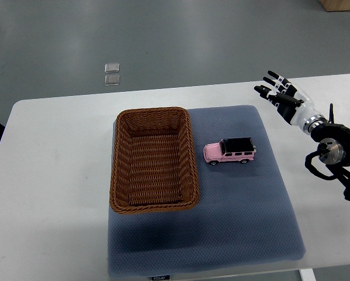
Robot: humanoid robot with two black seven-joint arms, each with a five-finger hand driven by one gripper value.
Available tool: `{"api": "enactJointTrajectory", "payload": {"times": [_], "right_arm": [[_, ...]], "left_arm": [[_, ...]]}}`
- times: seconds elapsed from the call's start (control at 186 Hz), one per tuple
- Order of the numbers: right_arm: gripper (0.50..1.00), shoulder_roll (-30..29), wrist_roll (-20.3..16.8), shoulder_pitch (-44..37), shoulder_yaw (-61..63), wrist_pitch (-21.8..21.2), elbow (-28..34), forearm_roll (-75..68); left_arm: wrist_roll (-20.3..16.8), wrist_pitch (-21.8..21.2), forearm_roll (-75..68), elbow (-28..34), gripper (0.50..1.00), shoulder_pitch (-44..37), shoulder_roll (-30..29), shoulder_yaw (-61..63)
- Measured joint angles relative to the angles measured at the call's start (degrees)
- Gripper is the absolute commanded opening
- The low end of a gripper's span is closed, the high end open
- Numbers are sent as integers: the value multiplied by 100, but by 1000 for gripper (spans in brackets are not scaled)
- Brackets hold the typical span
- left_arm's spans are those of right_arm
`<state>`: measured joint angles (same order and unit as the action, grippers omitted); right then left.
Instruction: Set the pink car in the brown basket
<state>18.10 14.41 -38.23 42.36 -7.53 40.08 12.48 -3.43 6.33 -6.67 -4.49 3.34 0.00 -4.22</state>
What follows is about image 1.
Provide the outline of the white robotic hand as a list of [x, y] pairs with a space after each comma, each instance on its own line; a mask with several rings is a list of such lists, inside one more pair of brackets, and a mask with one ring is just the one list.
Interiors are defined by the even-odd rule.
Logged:
[[283, 119], [290, 125], [298, 126], [303, 132], [311, 132], [316, 123], [324, 123], [324, 116], [314, 108], [312, 99], [297, 85], [275, 73], [268, 70], [270, 76], [263, 77], [263, 80], [274, 86], [277, 90], [282, 90], [279, 93], [264, 85], [254, 86], [254, 90], [259, 93], [261, 98], [271, 98], [278, 103], [277, 111]]

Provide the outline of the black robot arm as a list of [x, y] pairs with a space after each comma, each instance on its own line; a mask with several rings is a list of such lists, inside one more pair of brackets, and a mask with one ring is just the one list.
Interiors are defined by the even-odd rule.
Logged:
[[318, 143], [316, 151], [306, 156], [305, 167], [323, 180], [338, 180], [345, 187], [344, 199], [350, 202], [350, 128], [335, 123], [333, 104], [326, 118], [300, 87], [274, 71], [267, 73], [263, 80], [271, 86], [256, 85], [254, 90], [274, 105], [289, 125], [299, 127]]

